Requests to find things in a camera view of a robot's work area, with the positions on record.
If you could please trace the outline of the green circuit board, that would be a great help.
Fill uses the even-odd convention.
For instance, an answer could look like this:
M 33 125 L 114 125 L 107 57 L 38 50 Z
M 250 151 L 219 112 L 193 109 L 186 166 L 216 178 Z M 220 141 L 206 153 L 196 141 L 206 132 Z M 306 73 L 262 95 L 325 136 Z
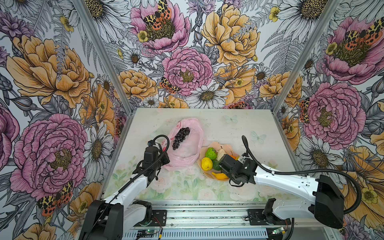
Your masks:
M 155 230 L 140 230 L 137 233 L 136 240 L 140 238 L 152 238 L 156 233 Z
M 279 235 L 279 234 L 284 234 L 285 232 L 286 232 L 285 228 L 284 227 L 280 227 L 280 228 L 274 229 L 272 231 L 272 234 L 273 235 Z

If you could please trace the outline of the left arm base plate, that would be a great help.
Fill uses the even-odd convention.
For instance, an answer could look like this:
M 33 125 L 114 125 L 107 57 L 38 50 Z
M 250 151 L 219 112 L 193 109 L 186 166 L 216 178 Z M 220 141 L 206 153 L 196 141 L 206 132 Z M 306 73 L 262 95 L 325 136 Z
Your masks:
M 153 210 L 150 219 L 137 223 L 135 227 L 164 227 L 167 223 L 167 213 L 167 210 Z

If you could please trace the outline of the right aluminium frame post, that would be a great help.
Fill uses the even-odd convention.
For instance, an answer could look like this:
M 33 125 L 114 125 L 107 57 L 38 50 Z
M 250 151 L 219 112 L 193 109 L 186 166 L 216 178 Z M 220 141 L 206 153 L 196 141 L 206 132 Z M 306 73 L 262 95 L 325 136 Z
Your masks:
M 287 82 L 285 83 L 284 87 L 282 88 L 281 93 L 279 94 L 272 113 L 276 116 L 279 107 L 282 105 L 282 103 L 285 101 L 286 97 L 288 96 L 288 93 L 290 92 L 291 88 L 293 87 L 294 83 L 296 82 L 301 69 L 303 65 L 305 64 L 305 61 L 310 56 L 310 51 L 312 48 L 315 47 L 317 41 L 320 39 L 322 33 L 324 30 L 329 26 L 329 22 L 331 21 L 332 16 L 336 12 L 339 4 L 341 1 L 334 0 L 334 1 L 328 1 L 327 5 L 325 6 L 324 12 L 321 14 L 318 23 L 315 25 L 314 31 L 312 34 L 309 35 L 308 41 L 305 44 L 303 50 L 301 51 L 299 58 L 294 65 L 294 68 L 292 69 L 290 76 L 287 79 Z

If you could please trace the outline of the yellow banana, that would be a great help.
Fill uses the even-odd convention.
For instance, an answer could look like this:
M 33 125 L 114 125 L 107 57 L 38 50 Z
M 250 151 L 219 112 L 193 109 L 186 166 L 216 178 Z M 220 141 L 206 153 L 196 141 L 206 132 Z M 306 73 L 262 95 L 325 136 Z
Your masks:
M 212 175 L 220 181 L 227 181 L 229 178 L 224 173 L 214 173 L 212 172 Z

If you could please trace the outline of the aluminium frame post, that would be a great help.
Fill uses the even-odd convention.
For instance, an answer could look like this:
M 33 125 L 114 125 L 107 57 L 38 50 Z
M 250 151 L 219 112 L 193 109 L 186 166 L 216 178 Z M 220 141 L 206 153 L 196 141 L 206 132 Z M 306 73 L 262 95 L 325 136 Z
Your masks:
M 290 92 L 291 88 L 293 87 L 294 83 L 296 82 L 301 69 L 303 65 L 305 64 L 305 61 L 310 56 L 310 51 L 312 48 L 315 47 L 317 41 L 320 39 L 322 33 L 324 30 L 329 26 L 329 22 L 331 21 L 332 16 L 336 12 L 339 4 L 341 1 L 334 0 L 334 1 L 328 1 L 327 5 L 325 6 L 324 12 L 321 14 L 318 23 L 315 25 L 314 31 L 312 34 L 309 35 L 308 41 L 305 44 L 303 50 L 301 51 L 299 58 L 294 65 L 294 68 L 292 69 L 290 76 L 287 79 L 287 82 L 285 83 L 284 87 L 282 88 L 281 93 L 279 94 L 272 113 L 276 116 L 279 107 L 282 105 L 282 103 L 285 101 L 286 97 L 288 96 L 288 93 Z
M 129 117 L 133 115 L 133 109 L 132 106 L 126 96 L 126 93 L 122 87 L 122 84 L 120 80 L 118 79 L 118 74 L 115 71 L 115 68 L 111 62 L 111 59 L 108 55 L 108 52 L 105 48 L 105 45 L 103 43 L 103 39 L 101 38 L 100 34 L 98 33 L 98 29 L 96 27 L 96 24 L 94 24 L 92 16 L 88 10 L 88 7 L 85 3 L 85 1 L 74 1 L 75 9 L 78 11 L 78 14 L 80 16 L 80 19 L 86 28 L 88 32 L 89 39 L 93 42 L 98 55 L 100 59 L 102 60 L 102 63 L 111 78 L 113 85 L 120 97 L 120 100 L 122 102 L 122 105 L 125 108 L 126 113 Z

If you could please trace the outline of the bright green lime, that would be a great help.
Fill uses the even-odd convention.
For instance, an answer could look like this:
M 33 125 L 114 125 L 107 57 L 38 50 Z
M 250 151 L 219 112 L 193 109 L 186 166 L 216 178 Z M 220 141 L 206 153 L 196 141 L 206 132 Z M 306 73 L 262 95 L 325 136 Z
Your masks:
M 216 150 L 214 148 L 208 148 L 205 153 L 205 157 L 211 159 L 212 161 L 216 160 L 217 159 Z

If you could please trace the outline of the dark green avocado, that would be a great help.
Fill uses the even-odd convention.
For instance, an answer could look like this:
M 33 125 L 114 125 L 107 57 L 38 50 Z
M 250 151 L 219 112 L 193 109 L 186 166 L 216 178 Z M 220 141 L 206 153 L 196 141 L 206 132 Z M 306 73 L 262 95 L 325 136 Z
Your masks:
M 213 163 L 213 170 L 215 170 L 215 171 L 221 171 L 222 170 L 219 161 L 212 160 L 212 163 Z

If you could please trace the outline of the pink plastic bag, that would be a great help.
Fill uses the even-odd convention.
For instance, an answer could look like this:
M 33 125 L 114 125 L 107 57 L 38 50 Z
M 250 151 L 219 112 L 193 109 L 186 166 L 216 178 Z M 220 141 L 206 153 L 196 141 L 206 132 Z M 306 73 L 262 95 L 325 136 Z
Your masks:
M 189 128 L 190 133 L 182 142 L 179 142 L 176 148 L 176 135 L 186 128 Z M 181 170 L 198 160 L 204 139 L 204 130 L 198 119 L 189 118 L 179 121 L 168 134 L 168 138 L 171 144 L 167 151 L 170 162 L 165 165 L 166 170 Z

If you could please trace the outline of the dark purple grape bunch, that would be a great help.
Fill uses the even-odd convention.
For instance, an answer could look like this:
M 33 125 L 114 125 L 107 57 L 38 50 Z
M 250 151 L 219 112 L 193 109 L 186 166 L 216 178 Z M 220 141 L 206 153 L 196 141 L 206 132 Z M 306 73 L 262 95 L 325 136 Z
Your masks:
M 186 137 L 190 134 L 190 128 L 181 128 L 179 132 L 175 135 L 173 140 L 173 150 L 176 150 L 180 147 L 181 143 L 186 139 Z

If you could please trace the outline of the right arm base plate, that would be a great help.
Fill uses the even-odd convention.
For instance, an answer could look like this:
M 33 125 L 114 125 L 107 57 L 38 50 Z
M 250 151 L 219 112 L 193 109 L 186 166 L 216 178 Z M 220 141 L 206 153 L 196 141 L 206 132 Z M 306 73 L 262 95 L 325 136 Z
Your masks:
M 264 225 L 291 225 L 291 219 L 279 219 L 273 213 L 264 214 L 262 209 L 248 209 L 247 216 L 244 218 L 246 222 L 249 222 L 251 226 L 264 226 Z

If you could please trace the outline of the left green circuit board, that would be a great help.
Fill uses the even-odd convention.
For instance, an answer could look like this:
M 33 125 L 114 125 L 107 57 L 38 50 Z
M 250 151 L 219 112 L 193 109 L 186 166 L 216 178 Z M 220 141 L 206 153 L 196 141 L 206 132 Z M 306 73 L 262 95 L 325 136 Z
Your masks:
M 155 230 L 140 230 L 137 233 L 136 240 L 140 238 L 152 238 L 156 233 Z

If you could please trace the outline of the left aluminium frame post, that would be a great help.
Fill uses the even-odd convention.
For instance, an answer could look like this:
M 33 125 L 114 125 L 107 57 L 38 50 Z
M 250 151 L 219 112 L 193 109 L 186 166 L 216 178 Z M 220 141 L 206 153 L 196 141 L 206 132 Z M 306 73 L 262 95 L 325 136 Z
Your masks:
M 78 11 L 78 14 L 80 16 L 80 19 L 86 28 L 88 32 L 89 39 L 93 42 L 98 55 L 100 59 L 102 60 L 102 63 L 111 78 L 113 85 L 120 97 L 120 100 L 122 102 L 122 105 L 125 108 L 126 113 L 129 117 L 133 115 L 133 109 L 132 106 L 126 96 L 126 93 L 122 87 L 122 84 L 120 80 L 118 79 L 118 74 L 115 71 L 115 68 L 111 62 L 111 59 L 108 55 L 108 52 L 105 48 L 105 45 L 103 43 L 103 39 L 101 38 L 100 34 L 98 33 L 98 29 L 96 27 L 96 24 L 94 24 L 92 16 L 88 10 L 88 7 L 85 3 L 85 1 L 74 1 L 75 9 Z

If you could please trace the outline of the cream garlic bulb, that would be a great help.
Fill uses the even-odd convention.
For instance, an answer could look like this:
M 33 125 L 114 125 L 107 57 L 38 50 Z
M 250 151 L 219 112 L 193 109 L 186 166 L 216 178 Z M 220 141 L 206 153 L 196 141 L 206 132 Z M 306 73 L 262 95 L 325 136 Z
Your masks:
M 219 151 L 218 151 L 218 153 L 217 153 L 217 158 L 216 158 L 216 160 L 217 161 L 221 161 L 221 158 L 224 156 L 224 155 L 226 155 L 227 153 L 225 152 L 225 150 L 224 149 L 220 149 Z

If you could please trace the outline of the pink scalloped plate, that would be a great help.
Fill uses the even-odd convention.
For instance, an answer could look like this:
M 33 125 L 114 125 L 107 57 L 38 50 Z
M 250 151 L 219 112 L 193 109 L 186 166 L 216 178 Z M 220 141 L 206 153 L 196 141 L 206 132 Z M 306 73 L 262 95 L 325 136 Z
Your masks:
M 239 154 L 237 154 L 229 144 L 222 145 L 218 142 L 213 142 L 208 147 L 201 148 L 198 166 L 207 178 L 222 182 L 229 180 L 224 174 L 223 168 L 220 166 L 224 155 L 229 155 L 235 161 L 239 159 Z

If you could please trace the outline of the yellow lemon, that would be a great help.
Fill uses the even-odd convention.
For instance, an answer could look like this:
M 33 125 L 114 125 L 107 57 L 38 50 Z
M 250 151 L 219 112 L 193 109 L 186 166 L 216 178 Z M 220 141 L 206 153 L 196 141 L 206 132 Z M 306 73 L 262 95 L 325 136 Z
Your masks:
M 201 168 L 204 171 L 210 171 L 213 168 L 213 161 L 208 157 L 203 158 L 201 160 Z

